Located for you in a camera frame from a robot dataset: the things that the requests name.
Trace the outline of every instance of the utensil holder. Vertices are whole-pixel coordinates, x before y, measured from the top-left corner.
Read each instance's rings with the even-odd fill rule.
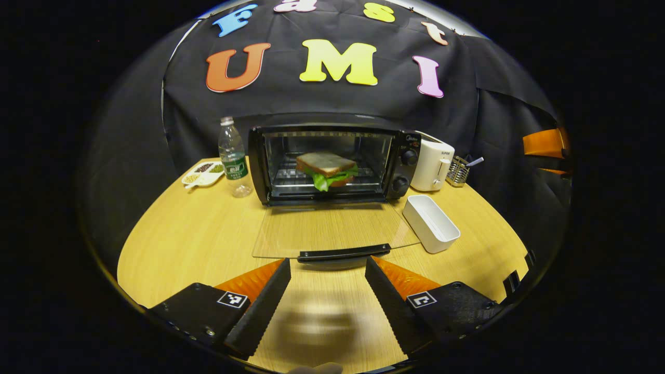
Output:
[[[450,169],[448,169],[448,175],[446,175],[446,182],[453,187],[462,187],[466,183],[466,178],[469,176],[469,168],[466,165],[469,162],[464,160],[459,156],[453,158],[453,162],[450,164]]]

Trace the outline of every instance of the oven knob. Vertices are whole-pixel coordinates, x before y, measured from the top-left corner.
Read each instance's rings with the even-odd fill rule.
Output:
[[[409,180],[403,176],[399,176],[392,181],[392,190],[397,192],[400,196],[404,195],[409,189]]]
[[[418,162],[418,154],[412,150],[402,153],[402,163],[405,165],[415,165]]]

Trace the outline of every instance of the white rectangular container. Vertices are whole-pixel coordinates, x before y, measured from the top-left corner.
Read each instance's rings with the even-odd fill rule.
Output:
[[[404,217],[431,254],[448,249],[460,237],[457,226],[427,195],[409,196]]]

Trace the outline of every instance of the wooden table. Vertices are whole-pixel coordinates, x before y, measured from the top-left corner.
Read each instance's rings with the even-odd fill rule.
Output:
[[[225,177],[186,190],[178,178],[150,206],[129,235],[118,283],[136,302],[153,307],[194,282],[215,286],[275,261],[252,257],[266,207],[256,193],[233,198]],[[407,196],[421,194],[409,190]],[[440,284],[462,281],[490,299],[506,296],[503,280],[527,273],[527,251],[508,223],[473,188],[444,183],[425,193],[462,235],[446,251],[422,244],[384,256]],[[406,197],[392,203],[401,215]],[[236,228],[230,236],[225,228]],[[407,359],[364,278],[364,268],[321,272],[291,261],[291,283],[249,362],[286,372],[334,361],[344,372],[378,369]]]

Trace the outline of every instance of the toaster oven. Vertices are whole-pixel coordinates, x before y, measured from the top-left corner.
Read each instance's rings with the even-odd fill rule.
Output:
[[[280,122],[249,130],[249,166],[264,205],[385,202],[408,190],[420,153],[417,132],[359,115]],[[296,169],[296,157],[308,152],[330,152],[353,160],[358,175],[344,186],[319,191],[312,177]]]

